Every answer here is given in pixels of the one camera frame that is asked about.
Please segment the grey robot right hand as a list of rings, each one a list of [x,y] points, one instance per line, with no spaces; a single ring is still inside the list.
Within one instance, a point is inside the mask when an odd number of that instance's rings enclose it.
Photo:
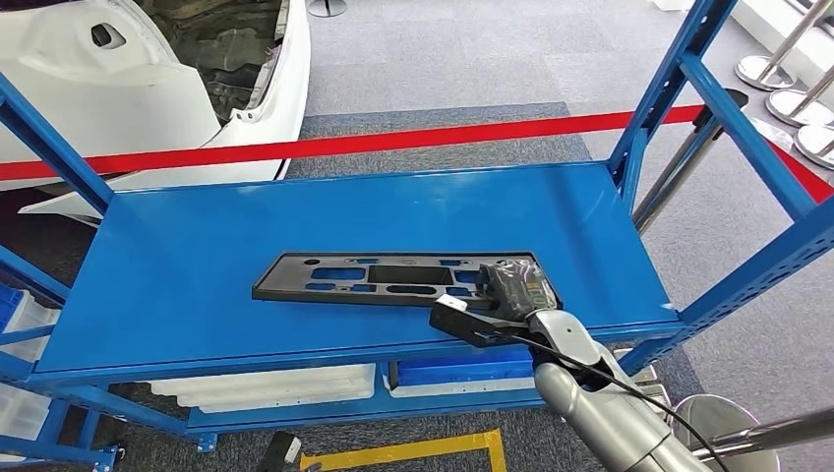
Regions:
[[[522,322],[537,311],[562,306],[543,269],[528,259],[481,264],[476,292],[489,300],[488,316],[511,322]]]

